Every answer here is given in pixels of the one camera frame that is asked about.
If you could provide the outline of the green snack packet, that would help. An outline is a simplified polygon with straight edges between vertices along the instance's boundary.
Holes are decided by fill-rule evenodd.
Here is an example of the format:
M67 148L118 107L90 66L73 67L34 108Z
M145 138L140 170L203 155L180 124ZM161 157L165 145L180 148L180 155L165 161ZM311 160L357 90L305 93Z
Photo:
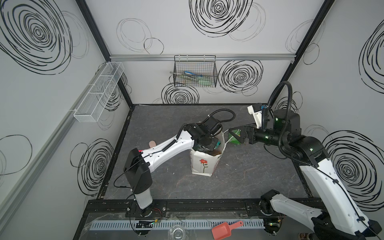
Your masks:
M231 128L228 130L229 142L235 145L244 144L247 138L246 128Z

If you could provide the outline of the white paper bag red flower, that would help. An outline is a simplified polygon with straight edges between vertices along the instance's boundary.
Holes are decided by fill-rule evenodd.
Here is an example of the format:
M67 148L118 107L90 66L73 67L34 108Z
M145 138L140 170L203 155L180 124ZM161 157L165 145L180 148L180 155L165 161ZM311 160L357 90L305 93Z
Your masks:
M219 145L213 151L205 153L193 149L190 150L192 174L206 177L212 176L226 149L226 141L222 130L216 138L219 140Z

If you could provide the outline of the beige pink eraser block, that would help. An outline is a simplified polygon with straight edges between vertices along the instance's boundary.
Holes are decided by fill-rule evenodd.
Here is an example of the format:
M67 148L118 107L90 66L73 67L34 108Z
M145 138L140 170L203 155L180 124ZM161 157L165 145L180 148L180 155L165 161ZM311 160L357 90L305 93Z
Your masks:
M155 141L150 141L150 142L149 142L149 147L150 147L150 148L154 148L154 147L156 147L156 145L157 145L157 144L156 144Z

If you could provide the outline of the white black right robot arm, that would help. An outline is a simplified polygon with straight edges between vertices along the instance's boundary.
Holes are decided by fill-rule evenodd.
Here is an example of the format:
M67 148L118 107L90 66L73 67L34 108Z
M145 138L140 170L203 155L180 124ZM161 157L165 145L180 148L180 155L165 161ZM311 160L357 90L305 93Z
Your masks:
M365 240L379 235L381 225L370 220L357 206L337 176L322 143L301 134L298 114L288 109L277 110L273 113L272 129L267 129L267 106L251 105L248 112L255 122L245 126L242 139L248 139L250 144L278 147L285 157L298 163L325 205L325 210L311 208L270 190L261 196L259 203L264 215L286 215L311 229L319 240Z

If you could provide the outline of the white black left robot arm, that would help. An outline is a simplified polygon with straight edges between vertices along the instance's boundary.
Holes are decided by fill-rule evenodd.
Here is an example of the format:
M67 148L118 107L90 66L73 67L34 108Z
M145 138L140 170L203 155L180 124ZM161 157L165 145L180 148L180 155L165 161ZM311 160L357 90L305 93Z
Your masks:
M163 163L187 150L213 151L220 140L217 135L222 131L222 123L213 116L203 122L183 124L177 134L163 143L146 149L134 148L128 154L123 175L126 177L137 205L141 211L153 208L150 187L152 173Z

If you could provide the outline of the red plastic scoop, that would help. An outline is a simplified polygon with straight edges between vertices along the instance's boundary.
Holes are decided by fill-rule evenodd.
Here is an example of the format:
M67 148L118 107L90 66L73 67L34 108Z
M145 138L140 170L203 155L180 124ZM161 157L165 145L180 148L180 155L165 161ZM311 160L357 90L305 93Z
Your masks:
M243 221L236 222L234 224L229 225L227 222L224 222L214 228L212 228L212 234L214 240L223 240L232 235L232 230L236 228L240 228L244 225Z

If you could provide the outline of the clear glass bowl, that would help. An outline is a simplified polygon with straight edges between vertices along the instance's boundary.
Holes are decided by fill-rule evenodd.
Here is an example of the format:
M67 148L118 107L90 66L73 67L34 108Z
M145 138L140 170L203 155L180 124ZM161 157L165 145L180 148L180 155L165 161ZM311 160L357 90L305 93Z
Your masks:
M174 225L168 231L168 240L185 240L186 230L181 225Z

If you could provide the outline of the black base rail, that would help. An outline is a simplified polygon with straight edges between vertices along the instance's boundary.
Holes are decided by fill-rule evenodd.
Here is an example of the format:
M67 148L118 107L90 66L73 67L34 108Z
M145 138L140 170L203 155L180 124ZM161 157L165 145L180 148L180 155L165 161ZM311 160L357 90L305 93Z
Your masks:
M169 199L153 200L145 209L141 209L134 200L90 200L85 213L127 213L132 210L133 216L144 216L155 211L163 217L171 213L197 212L239 212L248 217L265 215L259 205L260 199Z

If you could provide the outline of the aluminium wall rail back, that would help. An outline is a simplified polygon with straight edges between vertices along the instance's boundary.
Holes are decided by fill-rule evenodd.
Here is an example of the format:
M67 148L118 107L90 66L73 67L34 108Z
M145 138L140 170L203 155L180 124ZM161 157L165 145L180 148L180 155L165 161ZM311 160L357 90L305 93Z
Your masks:
M111 55L117 62L159 62L159 61L294 61L295 54L161 54L161 55Z

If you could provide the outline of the aluminium wall rail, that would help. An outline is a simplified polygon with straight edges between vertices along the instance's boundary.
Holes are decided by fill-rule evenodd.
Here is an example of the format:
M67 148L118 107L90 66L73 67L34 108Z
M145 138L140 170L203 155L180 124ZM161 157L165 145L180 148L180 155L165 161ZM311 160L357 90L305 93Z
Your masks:
M161 54L161 55L111 55L117 62L159 62L159 61L294 61L295 54Z
M100 64L99 69L92 77L90 83L83 90L71 109L66 112L64 118L52 132L36 156L33 156L34 149L31 148L29 162L25 165L22 175L1 202L1 232L5 230L9 222L12 220L14 214L17 212L25 197L28 195L29 191L32 189L37 179L46 168L46 165L57 151L72 125L78 121L75 117L75 113L77 113L77 111L83 106L83 102L88 97L90 89L96 84L99 75L109 64L109 62Z

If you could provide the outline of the clear plastic wall shelf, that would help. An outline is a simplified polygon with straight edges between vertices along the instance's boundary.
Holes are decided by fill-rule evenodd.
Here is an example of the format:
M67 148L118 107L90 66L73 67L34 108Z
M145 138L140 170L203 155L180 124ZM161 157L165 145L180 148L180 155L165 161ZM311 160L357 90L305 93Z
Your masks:
M124 72L121 62L107 62L100 66L86 96L74 113L80 123L98 122Z

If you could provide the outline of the black corner frame post right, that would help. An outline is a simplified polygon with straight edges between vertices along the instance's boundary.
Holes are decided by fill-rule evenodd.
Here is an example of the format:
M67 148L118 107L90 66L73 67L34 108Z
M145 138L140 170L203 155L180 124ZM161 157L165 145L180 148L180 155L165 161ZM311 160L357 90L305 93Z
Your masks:
M312 40L315 38L315 35L317 34L319 28L323 24L323 21L325 17L327 16L328 12L330 11L332 5L334 4L334 0L326 0L323 2L322 6L320 7L318 13L314 17L314 19L308 20L302 24L300 24L298 27L296 27L291 33L290 36L286 40L286 46L292 47L295 35L294 33L297 33L300 28L303 28L305 26L308 27L306 34L304 35L303 39L299 42L300 45L296 49L296 57L295 59L289 64L287 70L285 71L282 79L278 83L278 85L284 81L288 81L294 72L295 68L299 64L302 56L304 55L305 51L307 50L308 46L312 43Z

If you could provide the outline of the black corner frame post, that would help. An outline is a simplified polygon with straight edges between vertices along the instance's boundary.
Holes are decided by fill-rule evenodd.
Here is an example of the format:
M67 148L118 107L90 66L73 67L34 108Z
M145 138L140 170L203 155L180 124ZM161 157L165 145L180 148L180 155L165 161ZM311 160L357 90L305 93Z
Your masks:
M323 24L323 21L325 17L327 16L328 12L330 11L332 5L334 4L334 0L326 0L323 2L322 6L320 7L318 13L314 17L314 19L308 20L302 24L300 24L298 27L296 27L291 33L290 36L286 40L286 46L292 47L295 35L294 33L297 33L300 28L303 28L305 26L308 27L306 34L304 35L303 39L299 42L300 45L296 49L296 57L295 59L289 64L287 70L285 71L282 79L278 83L278 85L284 81L288 81L294 72L295 68L299 64L302 56L304 55L305 51L307 50L308 46L312 43L312 40L315 38L315 35L317 34L319 28Z
M110 62L111 61L111 54L108 50L108 47L100 33L100 30L96 24L96 21L95 19L93 18L92 16L92 13L91 13L91 10L87 4L87 2L85 0L75 0L76 4L78 5L87 25L88 25L88 28L90 29L91 31L91 34L93 35L94 37L94 40L96 41L97 43L97 46L101 52L101 54L103 55L103 58L105 59L106 62ZM123 84L123 82L121 80L118 81L118 86L119 86L119 89L121 91L121 93L123 94L123 97L126 101L126 103L128 104L128 107L130 108L130 110L134 110L135 109L135 106L127 92L127 89L125 87L125 85Z

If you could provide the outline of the black corner frame post left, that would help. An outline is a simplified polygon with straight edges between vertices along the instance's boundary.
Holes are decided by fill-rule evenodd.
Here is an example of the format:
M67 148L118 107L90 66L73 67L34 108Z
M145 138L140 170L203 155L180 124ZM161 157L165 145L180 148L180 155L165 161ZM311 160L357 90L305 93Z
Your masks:
M111 61L111 54L108 50L108 47L100 33L100 30L96 24L96 21L95 19L93 18L92 16L92 13L91 13L91 10L87 4L87 2L85 0L75 0L76 4L78 5L87 25L88 25L88 28L90 29L91 31L91 34L93 35L94 37L94 40L96 41L97 43L97 46L101 52L101 54L103 55L103 58L105 59L106 62L110 62ZM128 104L128 107L130 108L130 110L134 110L135 109L135 106L127 92L127 89L125 87L125 85L123 84L123 82L121 80L118 81L118 86L119 86L119 89L121 91L121 93L123 94L123 97L126 101L126 103Z

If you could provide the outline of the aluminium wall rail left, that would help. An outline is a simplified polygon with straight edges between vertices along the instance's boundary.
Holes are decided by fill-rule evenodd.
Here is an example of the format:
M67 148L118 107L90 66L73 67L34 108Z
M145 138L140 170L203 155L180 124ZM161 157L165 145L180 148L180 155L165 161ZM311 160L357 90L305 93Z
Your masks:
M64 118L52 132L36 156L33 156L34 149L31 148L29 162L25 165L22 175L1 202L1 232L5 230L9 222L12 220L14 214L17 212L25 197L28 195L29 191L32 189L37 179L46 168L46 165L57 151L72 125L78 121L75 117L75 113L77 113L77 111L83 106L83 102L88 97L90 89L96 84L99 75L109 64L109 62L100 64L99 69L92 77L90 83L83 90L71 109L66 112Z

